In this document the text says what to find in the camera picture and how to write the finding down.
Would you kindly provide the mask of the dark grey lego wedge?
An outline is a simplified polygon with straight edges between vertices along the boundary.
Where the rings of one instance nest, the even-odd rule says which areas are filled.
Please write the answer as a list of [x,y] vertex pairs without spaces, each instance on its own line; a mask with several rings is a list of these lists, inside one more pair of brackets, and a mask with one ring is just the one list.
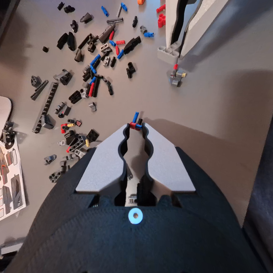
[[46,128],[46,129],[53,129],[54,128],[54,125],[50,119],[50,115],[48,115],[48,114],[41,115],[41,125],[43,128]]

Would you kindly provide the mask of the white book stand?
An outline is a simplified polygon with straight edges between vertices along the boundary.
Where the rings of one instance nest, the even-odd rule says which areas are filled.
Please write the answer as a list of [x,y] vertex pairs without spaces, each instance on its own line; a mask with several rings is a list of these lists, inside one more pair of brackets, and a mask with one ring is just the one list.
[[9,98],[0,96],[0,133],[5,127],[12,110],[12,102]]

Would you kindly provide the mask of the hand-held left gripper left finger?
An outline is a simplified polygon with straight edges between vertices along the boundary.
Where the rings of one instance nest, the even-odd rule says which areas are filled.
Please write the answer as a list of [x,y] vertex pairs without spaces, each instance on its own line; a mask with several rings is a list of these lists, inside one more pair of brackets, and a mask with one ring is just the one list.
[[95,149],[77,187],[78,193],[108,196],[115,205],[126,204],[129,124],[123,125]]

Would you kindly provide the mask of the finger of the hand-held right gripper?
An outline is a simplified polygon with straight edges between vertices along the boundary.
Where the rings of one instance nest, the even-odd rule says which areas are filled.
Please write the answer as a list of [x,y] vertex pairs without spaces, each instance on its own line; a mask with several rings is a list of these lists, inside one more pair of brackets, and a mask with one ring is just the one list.
[[179,58],[183,58],[196,45],[227,2],[228,0],[188,1],[179,36],[182,40]]
[[166,0],[166,47],[179,40],[188,0]]

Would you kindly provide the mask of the dark grey lego block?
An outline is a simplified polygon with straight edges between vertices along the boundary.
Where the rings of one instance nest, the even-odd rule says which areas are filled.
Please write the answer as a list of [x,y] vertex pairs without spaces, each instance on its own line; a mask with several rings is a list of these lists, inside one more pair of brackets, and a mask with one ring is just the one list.
[[66,69],[63,69],[60,74],[54,75],[53,78],[64,86],[67,86],[72,78],[72,74]]

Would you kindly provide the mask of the sticker sheet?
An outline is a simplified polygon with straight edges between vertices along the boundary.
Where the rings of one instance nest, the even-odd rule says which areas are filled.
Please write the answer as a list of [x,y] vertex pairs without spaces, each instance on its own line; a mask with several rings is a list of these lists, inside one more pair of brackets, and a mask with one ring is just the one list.
[[26,207],[17,138],[0,144],[0,220]]

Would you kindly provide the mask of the light grey three-hole lego beam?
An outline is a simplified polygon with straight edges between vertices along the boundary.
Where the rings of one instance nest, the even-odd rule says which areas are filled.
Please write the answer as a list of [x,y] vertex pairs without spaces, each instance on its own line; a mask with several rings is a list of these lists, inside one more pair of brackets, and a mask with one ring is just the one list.
[[168,63],[176,63],[180,53],[180,43],[178,41],[170,45],[170,47],[159,46],[157,50],[157,56],[160,60]]

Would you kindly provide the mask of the pile of loose lego pieces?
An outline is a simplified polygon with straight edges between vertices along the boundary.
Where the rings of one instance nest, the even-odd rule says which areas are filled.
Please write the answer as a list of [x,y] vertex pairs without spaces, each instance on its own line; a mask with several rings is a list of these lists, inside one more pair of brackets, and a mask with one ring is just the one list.
[[35,101],[28,99],[30,126],[36,121],[43,106],[43,99],[51,89],[53,78],[66,69],[72,74],[67,86],[59,83],[54,99],[48,111],[54,124],[53,129],[41,128],[40,133],[32,133],[35,140],[30,141],[30,150],[33,152],[31,168],[36,182],[46,182],[53,187],[56,182],[48,178],[50,172],[55,172],[63,155],[69,155],[65,150],[68,145],[57,144],[64,141],[64,135],[69,130],[76,134],[87,135],[91,129],[100,133],[99,140],[104,140],[110,133],[121,125],[132,121],[135,111],[145,122],[166,118],[166,110],[170,103],[167,98],[167,83],[165,80],[166,66],[157,58],[157,47],[165,39],[164,29],[157,27],[158,16],[155,8],[157,1],[148,1],[141,7],[137,1],[125,1],[128,11],[122,9],[123,21],[116,23],[114,29],[114,42],[124,40],[118,45],[123,50],[126,44],[138,36],[141,43],[135,46],[121,59],[115,59],[114,67],[104,66],[104,61],[95,60],[95,70],[107,78],[110,88],[100,79],[97,97],[82,98],[82,85],[91,81],[90,69],[87,76],[83,72],[101,52],[100,47],[107,43],[96,40],[96,49],[93,53],[88,51],[91,38],[99,36],[110,25],[107,19],[116,19],[116,9],[122,1],[76,1],[71,8],[49,10],[57,13],[57,19],[45,26],[45,22],[38,29],[39,35],[35,42],[44,38],[39,53],[35,55],[31,73],[49,80],[45,88],[46,94],[40,95]]

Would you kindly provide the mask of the dark grey lego piece red pin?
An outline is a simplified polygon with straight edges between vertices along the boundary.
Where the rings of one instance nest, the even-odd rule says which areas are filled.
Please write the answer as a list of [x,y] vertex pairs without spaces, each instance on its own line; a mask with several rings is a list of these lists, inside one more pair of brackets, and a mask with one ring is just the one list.
[[176,63],[172,69],[167,71],[167,77],[169,83],[173,87],[180,87],[182,84],[182,80],[187,76],[186,71],[184,71],[181,67]]

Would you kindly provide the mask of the long dark grey lego beam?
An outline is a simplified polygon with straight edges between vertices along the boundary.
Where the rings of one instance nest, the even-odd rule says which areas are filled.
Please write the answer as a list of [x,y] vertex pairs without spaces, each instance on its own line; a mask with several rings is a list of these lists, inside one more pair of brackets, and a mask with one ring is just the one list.
[[43,104],[37,118],[36,118],[36,121],[34,123],[34,126],[32,128],[32,132],[35,133],[35,134],[38,134],[42,128],[42,115],[47,115],[48,114],[48,111],[49,111],[49,108],[50,108],[50,105],[53,101],[53,98],[54,98],[54,95],[56,93],[56,90],[58,88],[58,85],[59,83],[58,82],[52,82],[52,84],[50,85],[51,86],[51,90],[50,92],[48,93],[48,97],[45,101],[45,103]]

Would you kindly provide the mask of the dark grey lego connector assembly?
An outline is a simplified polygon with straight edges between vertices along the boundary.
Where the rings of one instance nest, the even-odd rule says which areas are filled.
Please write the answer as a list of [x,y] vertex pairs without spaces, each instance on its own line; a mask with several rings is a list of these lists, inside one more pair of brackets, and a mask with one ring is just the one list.
[[7,121],[2,130],[0,142],[5,149],[9,150],[15,143],[16,132],[13,131],[13,122]]

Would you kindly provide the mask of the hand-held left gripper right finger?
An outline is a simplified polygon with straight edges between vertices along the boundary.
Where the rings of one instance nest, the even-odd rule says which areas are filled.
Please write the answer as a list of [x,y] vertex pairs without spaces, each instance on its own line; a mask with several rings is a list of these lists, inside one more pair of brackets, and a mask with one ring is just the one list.
[[176,146],[148,123],[142,124],[142,136],[148,156],[142,177],[142,205],[156,205],[162,196],[195,193]]

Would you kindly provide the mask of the dark grey lego liftarm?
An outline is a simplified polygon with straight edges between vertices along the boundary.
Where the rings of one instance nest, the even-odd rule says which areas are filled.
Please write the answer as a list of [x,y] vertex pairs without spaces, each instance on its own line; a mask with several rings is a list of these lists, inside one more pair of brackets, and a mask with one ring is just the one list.
[[48,80],[43,81],[41,84],[39,84],[39,86],[35,89],[34,94],[32,94],[30,96],[30,99],[35,101],[37,99],[37,97],[41,94],[41,92],[43,91],[43,89],[46,87],[46,85],[49,83]]

